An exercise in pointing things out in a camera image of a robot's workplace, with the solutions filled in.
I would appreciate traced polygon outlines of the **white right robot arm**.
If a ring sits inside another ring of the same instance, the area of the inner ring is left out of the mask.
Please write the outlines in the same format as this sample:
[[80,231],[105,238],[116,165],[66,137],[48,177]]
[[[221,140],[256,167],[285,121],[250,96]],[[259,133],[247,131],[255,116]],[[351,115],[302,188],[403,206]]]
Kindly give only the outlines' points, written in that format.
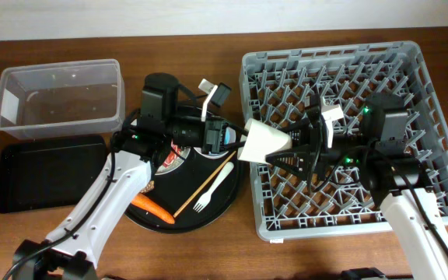
[[448,232],[423,163],[406,153],[408,111],[394,94],[366,97],[360,133],[336,136],[322,104],[283,132],[293,137],[290,149],[265,157],[300,180],[321,180],[315,191],[333,183],[343,166],[359,171],[359,183],[397,235],[416,279],[448,279]]

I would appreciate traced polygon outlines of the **white plastic fork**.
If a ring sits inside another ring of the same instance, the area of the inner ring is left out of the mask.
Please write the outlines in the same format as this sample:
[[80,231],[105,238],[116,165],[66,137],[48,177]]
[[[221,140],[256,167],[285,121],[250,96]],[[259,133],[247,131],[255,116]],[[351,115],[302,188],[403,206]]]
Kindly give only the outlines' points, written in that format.
[[211,201],[212,195],[218,186],[230,175],[234,169],[232,162],[227,162],[225,166],[219,171],[216,179],[213,181],[211,187],[198,199],[193,209],[196,212],[201,212]]

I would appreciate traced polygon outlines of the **grey plate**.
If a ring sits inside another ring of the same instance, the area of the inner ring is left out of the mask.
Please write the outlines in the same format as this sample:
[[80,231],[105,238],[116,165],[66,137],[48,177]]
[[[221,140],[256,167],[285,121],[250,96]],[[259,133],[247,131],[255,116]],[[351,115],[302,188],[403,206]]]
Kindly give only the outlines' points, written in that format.
[[185,162],[190,152],[190,147],[181,147],[172,142],[170,154],[156,171],[156,176],[165,175],[178,169]]

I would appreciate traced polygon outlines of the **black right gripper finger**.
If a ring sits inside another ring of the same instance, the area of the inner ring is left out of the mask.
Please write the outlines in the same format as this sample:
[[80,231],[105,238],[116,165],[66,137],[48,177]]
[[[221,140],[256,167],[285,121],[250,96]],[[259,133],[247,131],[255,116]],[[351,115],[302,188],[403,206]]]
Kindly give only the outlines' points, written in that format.
[[265,156],[265,161],[300,180],[307,180],[310,172],[310,145],[301,145]]
[[293,142],[308,142],[310,140],[310,121],[299,120],[285,128],[285,133]]

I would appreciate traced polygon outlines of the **light blue cup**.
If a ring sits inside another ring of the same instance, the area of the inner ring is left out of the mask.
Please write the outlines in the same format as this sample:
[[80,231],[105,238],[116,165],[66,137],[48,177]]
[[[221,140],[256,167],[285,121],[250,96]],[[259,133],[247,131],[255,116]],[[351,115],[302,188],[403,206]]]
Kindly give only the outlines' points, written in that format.
[[[235,141],[236,141],[236,131],[233,128],[228,127],[225,131],[222,144],[223,145],[233,144]],[[228,153],[227,151],[219,153],[210,152],[209,154],[205,154],[205,156],[209,159],[219,159],[222,158],[227,153]]]

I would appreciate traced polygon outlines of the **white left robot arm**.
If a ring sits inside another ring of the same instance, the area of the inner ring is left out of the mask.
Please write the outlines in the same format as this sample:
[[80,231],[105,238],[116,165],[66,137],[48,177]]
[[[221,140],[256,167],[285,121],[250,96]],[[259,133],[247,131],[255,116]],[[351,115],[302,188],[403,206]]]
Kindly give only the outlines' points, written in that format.
[[110,140],[102,171],[68,217],[42,243],[24,240],[13,255],[6,279],[95,279],[104,245],[136,195],[145,190],[173,145],[198,147],[204,153],[228,152],[226,129],[245,135],[244,128],[219,116],[178,113],[178,93],[195,95],[179,80],[157,72],[145,77],[142,105],[131,112]]

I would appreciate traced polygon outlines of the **cream white cup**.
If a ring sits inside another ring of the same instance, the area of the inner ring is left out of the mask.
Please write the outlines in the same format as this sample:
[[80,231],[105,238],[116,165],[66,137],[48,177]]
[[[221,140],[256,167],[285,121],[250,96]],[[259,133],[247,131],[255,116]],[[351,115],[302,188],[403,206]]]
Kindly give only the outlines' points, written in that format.
[[292,148],[288,134],[253,118],[246,122],[244,129],[248,134],[240,139],[245,142],[237,152],[240,161],[266,164],[267,155]]

